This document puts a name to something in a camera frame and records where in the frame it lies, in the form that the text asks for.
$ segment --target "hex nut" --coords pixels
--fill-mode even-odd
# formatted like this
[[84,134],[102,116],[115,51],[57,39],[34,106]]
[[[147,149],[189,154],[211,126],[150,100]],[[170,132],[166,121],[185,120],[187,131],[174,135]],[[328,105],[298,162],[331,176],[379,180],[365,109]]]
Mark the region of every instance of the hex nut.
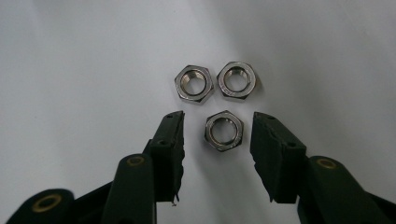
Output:
[[[200,78],[205,82],[204,89],[193,94],[186,91],[186,85],[192,78]],[[202,105],[213,94],[214,85],[209,70],[204,67],[188,65],[175,78],[177,94],[186,103]]]
[[[246,79],[247,85],[241,91],[234,91],[226,84],[226,79],[231,75],[239,75]],[[256,74],[248,63],[230,62],[227,63],[217,76],[221,93],[225,100],[234,102],[244,102],[256,87]]]
[[[221,121],[222,119],[225,119],[226,121],[230,122],[233,125],[233,128],[235,129],[235,135],[233,136],[233,139],[228,142],[218,141],[212,133],[212,129],[215,126],[215,124]],[[244,135],[244,122],[242,122],[242,120],[240,120],[237,116],[235,116],[228,110],[224,110],[218,114],[210,116],[206,120],[205,140],[217,151],[224,152],[240,146],[242,144],[243,135]]]

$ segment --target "silver hex nut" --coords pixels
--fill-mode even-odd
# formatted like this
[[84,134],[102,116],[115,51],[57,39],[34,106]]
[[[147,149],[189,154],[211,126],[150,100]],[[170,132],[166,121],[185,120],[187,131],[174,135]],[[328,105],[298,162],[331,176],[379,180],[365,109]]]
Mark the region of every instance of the silver hex nut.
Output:
[[[247,81],[246,87],[241,91],[235,91],[227,86],[227,79],[232,75],[243,77]],[[256,74],[248,63],[227,63],[224,68],[221,69],[217,79],[224,99],[234,102],[244,102],[257,85]]]
[[[187,83],[196,77],[204,81],[204,89],[197,94],[186,91]],[[202,105],[213,94],[215,89],[209,70],[196,65],[188,65],[181,70],[175,78],[175,84],[180,99],[194,105]]]
[[[220,142],[213,135],[213,127],[221,120],[230,122],[233,125],[234,136],[233,139],[227,142]],[[218,114],[210,116],[206,120],[205,126],[205,140],[217,151],[224,152],[232,148],[238,147],[242,144],[244,136],[244,122],[228,110],[224,110]]]

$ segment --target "metal nut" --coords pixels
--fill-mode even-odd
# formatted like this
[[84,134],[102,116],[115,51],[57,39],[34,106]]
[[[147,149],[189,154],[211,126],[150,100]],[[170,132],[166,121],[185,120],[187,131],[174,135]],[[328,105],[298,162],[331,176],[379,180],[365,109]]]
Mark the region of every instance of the metal nut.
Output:
[[[226,80],[232,75],[244,77],[247,85],[241,91],[232,90]],[[218,83],[225,100],[244,102],[256,87],[256,74],[248,63],[227,63],[218,75]]]
[[[186,91],[187,83],[193,78],[200,78],[205,82],[204,89],[193,94]],[[213,94],[214,86],[212,77],[210,76],[209,70],[204,67],[188,65],[185,67],[175,78],[175,84],[177,94],[180,99],[184,102],[191,103],[194,105],[202,105],[211,94]]]
[[[226,120],[233,125],[233,129],[235,130],[235,134],[233,139],[227,142],[220,142],[215,138],[212,133],[213,127],[216,123],[221,120]],[[228,110],[224,110],[218,114],[215,114],[206,120],[205,126],[205,140],[215,149],[220,152],[230,150],[232,148],[238,147],[242,144],[242,138],[244,134],[244,122],[237,118],[234,114],[232,114]]]

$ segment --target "white background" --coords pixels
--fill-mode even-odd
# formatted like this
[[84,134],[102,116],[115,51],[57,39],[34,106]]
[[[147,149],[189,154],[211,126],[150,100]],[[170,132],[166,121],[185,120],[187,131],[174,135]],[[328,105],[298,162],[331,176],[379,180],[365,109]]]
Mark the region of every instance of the white background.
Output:
[[[79,197],[104,185],[177,110],[181,201],[159,203],[158,223],[299,223],[254,170],[254,111],[396,203],[395,28],[393,0],[1,1],[0,222],[41,190]],[[204,105],[178,99],[187,64],[214,77],[229,61],[251,63],[262,82],[245,103],[219,89]],[[247,130],[218,153],[204,126],[224,109]]]

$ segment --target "nut hole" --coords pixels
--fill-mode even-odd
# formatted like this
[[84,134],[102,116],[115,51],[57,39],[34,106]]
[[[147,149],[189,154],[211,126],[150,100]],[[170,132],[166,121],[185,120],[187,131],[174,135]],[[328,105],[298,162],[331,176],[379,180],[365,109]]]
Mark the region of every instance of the nut hole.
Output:
[[181,88],[189,95],[198,95],[205,90],[205,77],[198,71],[188,71],[181,78]]
[[231,120],[221,118],[215,120],[211,132],[216,142],[228,145],[236,137],[236,126]]
[[243,91],[249,84],[245,69],[233,67],[224,75],[224,84],[231,91]]

